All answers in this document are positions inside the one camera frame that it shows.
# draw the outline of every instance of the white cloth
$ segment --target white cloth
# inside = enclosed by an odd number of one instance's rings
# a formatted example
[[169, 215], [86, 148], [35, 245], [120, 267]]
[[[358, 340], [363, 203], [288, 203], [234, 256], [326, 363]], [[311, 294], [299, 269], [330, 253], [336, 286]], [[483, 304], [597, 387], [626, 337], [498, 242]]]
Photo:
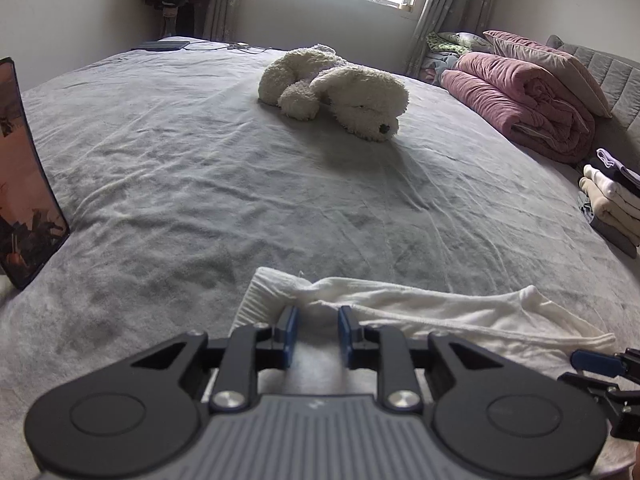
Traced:
[[622, 211], [633, 218], [640, 219], [640, 198], [590, 164], [585, 164], [582, 172], [585, 177], [593, 180], [605, 197], [618, 204]]
[[[311, 283], [266, 267], [254, 274], [232, 329], [274, 323], [289, 304], [300, 309], [293, 363], [287, 372], [261, 372], [262, 393], [375, 393], [374, 372], [342, 366], [337, 310], [345, 304], [362, 324], [392, 324], [413, 338], [446, 330], [553, 378], [572, 370], [568, 355], [577, 348], [614, 351], [612, 333], [601, 332], [531, 285], [500, 296], [461, 296], [349, 278]], [[425, 399], [431, 399], [422, 374], [418, 378]], [[617, 472], [634, 459], [633, 443], [609, 437], [593, 474]]]

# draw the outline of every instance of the curtain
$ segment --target curtain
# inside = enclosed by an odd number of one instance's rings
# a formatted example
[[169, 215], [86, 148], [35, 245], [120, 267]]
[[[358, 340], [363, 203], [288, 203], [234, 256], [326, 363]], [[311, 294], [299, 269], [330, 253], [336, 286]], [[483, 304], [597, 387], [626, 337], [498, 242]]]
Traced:
[[481, 34], [487, 25], [493, 0], [427, 0], [409, 44], [405, 74], [417, 77], [427, 52], [430, 32], [472, 32]]
[[210, 41], [233, 41], [234, 20], [240, 0], [209, 0], [202, 38]]

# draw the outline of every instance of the bedroom wall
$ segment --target bedroom wall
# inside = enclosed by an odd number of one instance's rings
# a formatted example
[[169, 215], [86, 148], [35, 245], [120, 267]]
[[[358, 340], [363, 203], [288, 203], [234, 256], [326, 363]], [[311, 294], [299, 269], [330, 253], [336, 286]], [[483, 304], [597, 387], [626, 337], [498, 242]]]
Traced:
[[0, 0], [0, 57], [20, 89], [155, 39], [158, 12], [144, 0]]
[[640, 62], [640, 0], [496, 0], [490, 27], [540, 43], [556, 34]]
[[323, 43], [351, 62], [402, 73], [420, 17], [367, 0], [240, 0], [236, 38], [289, 50]]

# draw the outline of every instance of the bed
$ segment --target bed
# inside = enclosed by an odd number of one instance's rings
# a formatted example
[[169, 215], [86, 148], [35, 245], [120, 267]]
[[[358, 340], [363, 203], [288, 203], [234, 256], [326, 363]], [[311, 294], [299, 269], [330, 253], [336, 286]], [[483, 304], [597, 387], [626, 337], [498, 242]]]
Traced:
[[572, 168], [410, 79], [390, 142], [283, 117], [257, 100], [279, 55], [127, 52], [24, 93], [72, 235], [25, 291], [0, 282], [3, 478], [37, 472], [22, 420], [40, 394], [193, 327], [222, 336], [259, 266], [473, 295], [533, 284], [637, 343], [638, 260], [585, 223]]

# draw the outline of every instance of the stuffed dog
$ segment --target stuffed dog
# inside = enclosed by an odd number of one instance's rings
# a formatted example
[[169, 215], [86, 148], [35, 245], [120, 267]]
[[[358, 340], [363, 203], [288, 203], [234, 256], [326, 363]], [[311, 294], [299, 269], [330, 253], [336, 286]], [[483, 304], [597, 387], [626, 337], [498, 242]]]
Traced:
[[[326, 64], [331, 66], [318, 70]], [[299, 120], [313, 119], [325, 102], [348, 132], [377, 142], [398, 132], [398, 116], [409, 101], [395, 76], [348, 63], [324, 45], [292, 50], [269, 65], [258, 96]]]
[[290, 50], [271, 63], [258, 86], [260, 101], [282, 108], [282, 113], [306, 121], [318, 113], [320, 103], [309, 90], [309, 83], [323, 70], [347, 62], [324, 45]]

